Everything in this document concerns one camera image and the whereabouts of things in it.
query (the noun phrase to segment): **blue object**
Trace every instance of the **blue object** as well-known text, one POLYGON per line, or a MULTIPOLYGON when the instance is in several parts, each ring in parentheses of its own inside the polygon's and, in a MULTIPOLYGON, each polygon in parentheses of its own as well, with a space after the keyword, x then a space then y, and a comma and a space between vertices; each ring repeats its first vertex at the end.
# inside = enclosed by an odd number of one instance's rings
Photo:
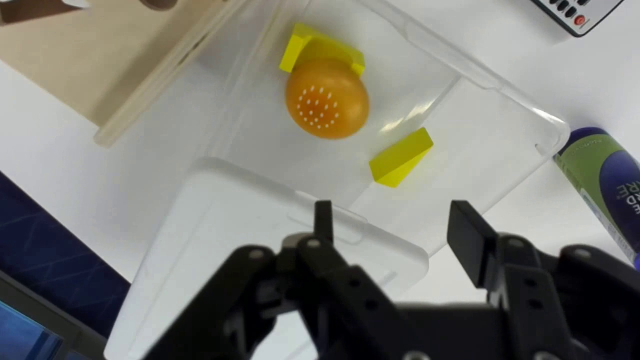
POLYGON ((0 269, 105 337, 131 287, 5 173, 0 173, 0 269))
POLYGON ((50 360, 62 340, 43 323, 0 302, 0 358, 50 360))

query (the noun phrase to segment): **yellow block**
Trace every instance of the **yellow block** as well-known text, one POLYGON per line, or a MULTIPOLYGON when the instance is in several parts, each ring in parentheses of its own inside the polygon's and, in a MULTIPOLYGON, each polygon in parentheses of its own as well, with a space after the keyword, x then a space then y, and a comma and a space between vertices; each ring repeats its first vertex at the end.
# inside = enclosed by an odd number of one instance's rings
POLYGON ((383 149, 368 162, 376 181, 398 187, 398 183, 421 163, 435 139, 425 127, 383 149))
POLYGON ((364 54, 332 35, 326 35, 310 25, 297 23, 281 59, 283 71, 292 71, 297 63, 318 57, 335 57, 351 63, 351 68, 364 74, 364 54))

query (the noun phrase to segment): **clear plastic tray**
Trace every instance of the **clear plastic tray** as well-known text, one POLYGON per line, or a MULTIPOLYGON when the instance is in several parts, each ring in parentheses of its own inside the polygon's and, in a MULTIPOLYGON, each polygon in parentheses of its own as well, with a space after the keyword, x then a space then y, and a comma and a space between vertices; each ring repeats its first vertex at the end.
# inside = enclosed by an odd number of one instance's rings
POLYGON ((228 94, 213 116, 211 156, 335 200, 428 251, 447 241, 452 197, 489 209, 568 136, 562 120, 386 0, 248 2, 203 63, 227 76, 228 94), (372 112, 357 136, 318 139, 291 120, 278 62, 297 21, 364 52, 372 112), (368 160, 421 126, 430 154, 400 187, 376 183, 368 160))

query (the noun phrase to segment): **orange ball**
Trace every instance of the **orange ball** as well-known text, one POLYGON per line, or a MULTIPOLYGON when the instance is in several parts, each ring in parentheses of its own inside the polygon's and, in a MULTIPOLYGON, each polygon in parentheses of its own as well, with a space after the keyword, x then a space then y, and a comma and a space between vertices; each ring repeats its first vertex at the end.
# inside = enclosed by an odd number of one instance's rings
POLYGON ((318 137, 346 137, 364 126, 368 94, 349 63, 309 59, 288 77, 286 108, 303 130, 318 137))

